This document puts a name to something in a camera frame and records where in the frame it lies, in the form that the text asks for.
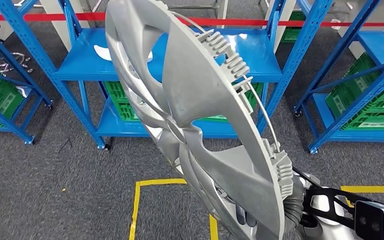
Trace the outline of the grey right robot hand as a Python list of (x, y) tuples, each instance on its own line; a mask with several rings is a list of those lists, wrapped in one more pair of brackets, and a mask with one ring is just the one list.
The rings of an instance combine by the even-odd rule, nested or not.
[(246, 211), (238, 203), (235, 203), (235, 218), (236, 221), (243, 231), (256, 231), (258, 221), (257, 219), (248, 211)]

